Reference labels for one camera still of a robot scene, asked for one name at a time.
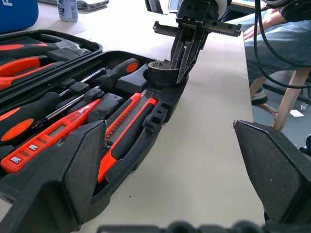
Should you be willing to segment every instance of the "shoe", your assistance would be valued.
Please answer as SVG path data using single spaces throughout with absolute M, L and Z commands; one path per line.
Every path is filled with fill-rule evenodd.
M 258 92 L 251 99 L 251 101 L 252 101 L 252 105 L 264 104 L 268 101 L 268 97 L 267 97 L 266 93 L 264 92 L 263 87 L 261 87 L 258 90 Z

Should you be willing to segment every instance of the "blue container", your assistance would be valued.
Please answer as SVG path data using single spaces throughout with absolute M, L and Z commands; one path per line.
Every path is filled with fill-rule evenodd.
M 33 26 L 38 13 L 37 0 L 0 0 L 0 33 Z

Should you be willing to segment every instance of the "wooden stool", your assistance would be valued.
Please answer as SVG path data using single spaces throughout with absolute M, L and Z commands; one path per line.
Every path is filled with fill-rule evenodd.
M 303 86 L 310 73 L 310 70 L 311 68 L 301 68 L 295 70 L 289 85 Z M 260 77 L 252 83 L 252 85 L 249 88 L 251 98 L 253 98 L 253 96 L 258 92 L 258 90 L 265 81 L 266 77 Z M 258 104 L 256 106 L 272 114 L 275 117 L 272 127 L 276 130 L 281 131 L 285 125 L 285 122 L 289 116 L 290 111 L 293 108 L 293 105 L 296 102 L 296 99 L 300 91 L 301 89 L 287 88 L 278 110 L 269 106 L 268 104 Z

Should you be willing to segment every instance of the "jeans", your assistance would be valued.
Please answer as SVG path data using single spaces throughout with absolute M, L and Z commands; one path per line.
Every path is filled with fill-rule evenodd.
M 241 31 L 245 32 L 254 25 L 255 14 L 238 18 L 229 23 L 242 24 Z M 267 40 L 272 48 L 282 57 L 311 67 L 311 21 L 289 22 L 265 30 Z M 245 40 L 245 54 L 248 79 L 253 82 L 262 76 L 254 54 L 254 39 Z M 258 57 L 261 66 L 267 74 L 281 70 L 296 70 L 299 67 L 287 64 L 276 58 L 266 47 L 261 35 L 257 36 Z

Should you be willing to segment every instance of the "stool leg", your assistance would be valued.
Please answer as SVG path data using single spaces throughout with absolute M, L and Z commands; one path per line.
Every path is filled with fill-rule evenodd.
M 301 68 L 294 71 L 292 78 L 290 80 L 290 85 L 302 86 L 310 72 L 309 68 Z M 276 130 L 281 131 L 285 125 L 285 122 L 289 116 L 290 111 L 293 108 L 293 105 L 296 102 L 296 99 L 300 93 L 301 89 L 292 89 L 287 88 L 282 99 L 281 105 L 278 109 L 278 115 L 275 118 L 272 127 Z
M 253 83 L 249 87 L 251 98 L 254 97 L 254 95 L 258 92 L 259 88 L 264 84 L 265 81 L 266 81 L 266 77 L 264 76 L 257 78 L 255 81 L 253 81 Z

